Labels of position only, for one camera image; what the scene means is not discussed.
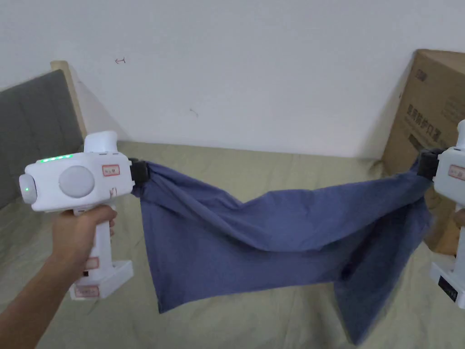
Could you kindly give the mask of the person's left hand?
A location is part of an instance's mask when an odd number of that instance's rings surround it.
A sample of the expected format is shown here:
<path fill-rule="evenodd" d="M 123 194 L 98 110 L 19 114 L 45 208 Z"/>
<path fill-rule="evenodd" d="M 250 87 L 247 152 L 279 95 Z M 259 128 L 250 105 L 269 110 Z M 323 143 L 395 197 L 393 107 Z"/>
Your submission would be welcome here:
<path fill-rule="evenodd" d="M 117 212 L 103 205 L 75 216 L 65 211 L 54 220 L 52 229 L 52 253 L 48 258 L 57 284 L 64 292 L 81 276 L 94 245 L 95 231 L 99 224 L 114 226 Z"/>

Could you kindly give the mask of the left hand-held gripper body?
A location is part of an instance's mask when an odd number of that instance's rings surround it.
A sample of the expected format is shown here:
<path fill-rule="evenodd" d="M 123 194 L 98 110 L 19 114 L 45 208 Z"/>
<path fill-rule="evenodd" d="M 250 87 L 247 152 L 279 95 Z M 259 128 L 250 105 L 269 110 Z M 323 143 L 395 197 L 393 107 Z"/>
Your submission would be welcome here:
<path fill-rule="evenodd" d="M 80 215 L 130 194 L 148 179 L 147 163 L 119 152 L 117 134 L 103 131 L 86 136 L 83 152 L 27 165 L 19 185 L 24 202 L 34 211 L 72 210 Z M 70 296 L 75 301 L 106 298 L 133 274 L 130 260 L 113 260 L 109 222 L 103 222 L 96 226 L 83 277 L 70 287 Z"/>

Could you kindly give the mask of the person's right hand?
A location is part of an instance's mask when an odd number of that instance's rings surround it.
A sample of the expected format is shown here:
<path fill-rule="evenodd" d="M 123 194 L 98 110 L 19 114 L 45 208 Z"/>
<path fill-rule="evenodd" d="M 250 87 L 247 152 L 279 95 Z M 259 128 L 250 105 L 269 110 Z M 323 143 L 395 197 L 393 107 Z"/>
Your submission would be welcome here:
<path fill-rule="evenodd" d="M 465 226 L 465 209 L 459 206 L 456 206 L 455 211 L 452 215 L 452 219 L 454 221 L 454 224 L 457 227 L 457 231 L 458 231 L 457 239 L 459 239 L 461 228 L 464 228 Z"/>

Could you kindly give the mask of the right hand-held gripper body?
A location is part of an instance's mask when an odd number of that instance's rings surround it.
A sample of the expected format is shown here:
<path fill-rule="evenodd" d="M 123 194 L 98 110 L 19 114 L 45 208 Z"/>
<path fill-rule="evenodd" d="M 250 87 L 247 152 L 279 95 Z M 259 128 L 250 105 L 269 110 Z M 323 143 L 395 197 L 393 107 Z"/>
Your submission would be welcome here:
<path fill-rule="evenodd" d="M 450 200 L 460 211 L 465 206 L 465 122 L 459 122 L 456 145 L 444 151 L 424 150 L 418 175 L 434 184 L 434 191 Z M 455 256 L 437 254 L 430 277 L 460 309 L 465 307 L 465 228 L 461 226 Z"/>

